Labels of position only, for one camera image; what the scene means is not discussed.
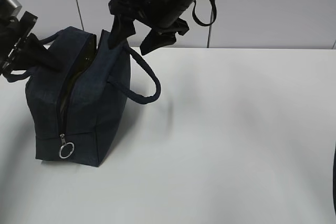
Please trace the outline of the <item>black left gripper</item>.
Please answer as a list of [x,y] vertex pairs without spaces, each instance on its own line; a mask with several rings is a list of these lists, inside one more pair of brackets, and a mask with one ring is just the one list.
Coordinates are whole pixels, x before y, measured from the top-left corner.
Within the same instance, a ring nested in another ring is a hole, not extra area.
[[[27,11],[20,20],[16,17],[1,19],[1,73],[5,73],[8,67],[11,71],[24,71],[33,66],[62,70],[61,60],[44,46],[53,42],[59,33],[39,40],[35,34],[30,33],[36,21],[37,16]],[[13,60],[13,54],[23,47],[25,41],[25,55]]]

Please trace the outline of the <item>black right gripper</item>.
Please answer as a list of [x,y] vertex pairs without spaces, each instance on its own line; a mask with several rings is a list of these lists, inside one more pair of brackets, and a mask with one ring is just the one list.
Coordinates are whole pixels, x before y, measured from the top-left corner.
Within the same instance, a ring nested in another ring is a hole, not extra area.
[[140,45],[143,56],[176,43],[175,33],[183,36],[189,31],[187,22],[180,18],[176,19],[167,28],[156,25],[147,17],[139,0],[110,0],[108,7],[110,14],[114,15],[111,33],[108,38],[109,49],[114,49],[127,38],[136,34],[135,20],[151,28]]

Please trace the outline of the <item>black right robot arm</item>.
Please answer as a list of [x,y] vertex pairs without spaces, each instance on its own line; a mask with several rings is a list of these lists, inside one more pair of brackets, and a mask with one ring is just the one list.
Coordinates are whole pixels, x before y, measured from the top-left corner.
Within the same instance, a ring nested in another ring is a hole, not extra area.
[[[217,18],[215,0],[209,0],[213,20]],[[150,32],[140,45],[143,55],[158,48],[176,43],[176,35],[183,36],[188,30],[187,22],[180,16],[197,4],[197,0],[110,0],[110,14],[114,16],[108,39],[110,49],[135,35],[134,21],[150,27]]]

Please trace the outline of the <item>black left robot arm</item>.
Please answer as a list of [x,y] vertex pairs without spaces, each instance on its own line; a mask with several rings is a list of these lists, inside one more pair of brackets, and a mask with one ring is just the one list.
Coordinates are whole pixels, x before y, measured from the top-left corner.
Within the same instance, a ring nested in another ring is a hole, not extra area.
[[45,48],[61,32],[39,40],[31,32],[36,21],[37,17],[30,12],[25,12],[21,19],[1,18],[1,74],[33,67],[62,70],[63,63],[60,59]]

